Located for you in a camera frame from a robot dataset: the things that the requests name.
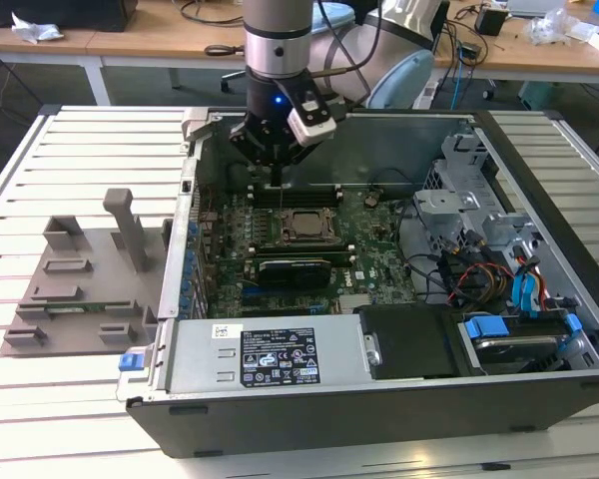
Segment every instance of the gray floor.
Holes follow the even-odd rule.
[[[43,65],[18,65],[16,73],[36,92],[44,103],[64,105],[94,105],[89,84],[81,68]],[[166,70],[144,68],[111,68],[107,70],[107,84],[117,105],[189,105],[238,106],[245,102],[244,80],[233,83],[235,93],[220,92],[220,77],[228,73],[214,71],[181,71],[183,87],[172,90]],[[0,68],[0,92],[5,86],[6,71]],[[521,84],[499,84],[493,101],[485,101],[482,92],[485,82],[472,82],[461,109],[521,110],[516,98]],[[447,109],[452,95],[447,85],[437,101],[436,108]],[[577,133],[593,148],[599,143],[599,93],[592,98],[579,85],[561,85],[550,105],[560,112]],[[3,106],[17,110],[29,119],[35,118],[37,104],[13,79],[3,92]],[[0,112],[0,171],[26,133]]]

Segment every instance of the motherboard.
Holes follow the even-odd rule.
[[[180,317],[346,314],[415,301],[395,245],[396,202],[339,186],[201,189]]]

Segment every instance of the wooden table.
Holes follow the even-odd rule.
[[[454,0],[449,18],[474,1]],[[592,1],[570,5],[573,15],[586,20],[592,15]],[[205,4],[202,15],[209,19],[232,18],[240,7]],[[463,22],[474,23],[474,15]],[[493,80],[599,83],[599,52],[573,40],[570,45],[533,46],[521,30],[526,20],[508,20],[498,37],[488,37],[489,54],[475,69],[474,78]],[[98,105],[111,105],[104,81],[105,67],[132,66],[170,69],[172,85],[177,86],[180,68],[244,68],[244,58],[206,57],[210,44],[242,45],[242,28],[218,28],[184,19],[170,0],[139,0],[138,9],[124,33],[67,30],[62,40],[31,45],[9,29],[0,29],[0,56],[6,62],[78,65],[85,69]],[[463,41],[480,44],[479,38],[459,28]],[[450,63],[450,43],[443,35],[437,51],[432,79],[441,78]]]
[[[205,4],[203,18],[219,20],[240,15],[241,8]],[[244,58],[207,57],[210,44],[243,45],[242,28],[218,28],[184,19],[170,0],[139,0],[123,33],[62,30],[64,39],[32,45],[8,28],[0,28],[0,58],[8,63],[40,63],[83,67],[98,105],[111,105],[104,67],[170,69],[172,86],[179,85],[179,68],[244,69]]]
[[[475,2],[453,1],[448,19],[452,20],[461,7],[473,3]],[[592,12],[593,4],[592,1],[570,4],[568,10],[582,21],[590,19],[598,22],[599,17]],[[473,27],[475,18],[476,15],[469,14],[461,23]],[[557,43],[534,46],[522,34],[527,22],[520,18],[508,19],[499,36],[484,37],[488,42],[488,56],[475,69],[475,78],[599,83],[599,51],[574,39],[571,39],[569,45]],[[483,45],[479,37],[465,28],[458,27],[457,33],[461,41]],[[444,34],[436,54],[435,75],[445,73],[450,64],[450,54],[450,41]]]

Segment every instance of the blue cable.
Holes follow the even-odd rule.
[[[455,109],[455,103],[457,102],[457,94],[459,93],[459,84],[461,83],[461,69],[463,67],[463,54],[461,48],[459,49],[459,76],[457,77],[457,83],[455,84],[455,94],[452,97],[452,103],[450,104],[450,110]]]

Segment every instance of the blue latch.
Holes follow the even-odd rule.
[[[534,294],[537,281],[532,274],[518,274],[512,282],[511,299],[512,304],[522,311],[530,313],[532,317],[537,316],[537,311],[532,307],[532,295]]]
[[[566,324],[568,324],[568,327],[570,327],[570,332],[575,333],[577,331],[580,331],[581,329],[583,329],[583,326],[581,325],[581,321],[579,320],[579,318],[577,317],[576,314],[567,314],[566,315]]]
[[[508,327],[501,316],[474,316],[464,322],[471,339],[476,337],[507,336]]]
[[[127,352],[120,356],[118,363],[120,372],[142,371],[144,369],[144,354]]]

